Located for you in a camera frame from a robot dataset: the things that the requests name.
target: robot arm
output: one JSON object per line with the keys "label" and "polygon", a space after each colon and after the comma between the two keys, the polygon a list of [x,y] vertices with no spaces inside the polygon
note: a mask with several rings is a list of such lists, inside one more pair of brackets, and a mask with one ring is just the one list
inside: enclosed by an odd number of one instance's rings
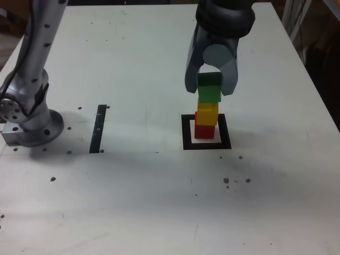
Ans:
{"label": "robot arm", "polygon": [[55,139],[63,130],[61,115],[46,104],[48,75],[44,69],[67,0],[29,0],[31,18],[18,61],[0,88],[2,135],[8,145],[32,147]]}
{"label": "robot arm", "polygon": [[185,87],[195,93],[200,68],[206,63],[220,70],[220,89],[231,95],[237,84],[237,46],[255,21],[254,0],[205,0],[197,7],[197,25],[189,48]]}

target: table surface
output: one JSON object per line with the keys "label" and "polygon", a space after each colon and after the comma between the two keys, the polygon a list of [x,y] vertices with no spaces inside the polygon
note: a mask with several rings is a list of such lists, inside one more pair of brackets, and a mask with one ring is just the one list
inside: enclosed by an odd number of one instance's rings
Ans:
{"label": "table surface", "polygon": [[[68,7],[47,102],[72,129],[0,139],[1,254],[339,254],[339,132],[272,5],[253,9],[219,107],[233,149],[183,151],[196,6]],[[99,104],[105,152],[89,154]]]}

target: block tower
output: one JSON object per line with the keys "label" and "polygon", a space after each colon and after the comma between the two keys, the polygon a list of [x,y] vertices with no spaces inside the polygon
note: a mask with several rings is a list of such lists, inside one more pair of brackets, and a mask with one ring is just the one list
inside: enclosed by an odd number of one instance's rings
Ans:
{"label": "block tower", "polygon": [[218,119],[218,103],[221,102],[222,74],[198,73],[198,107],[195,112],[196,139],[213,139]]}

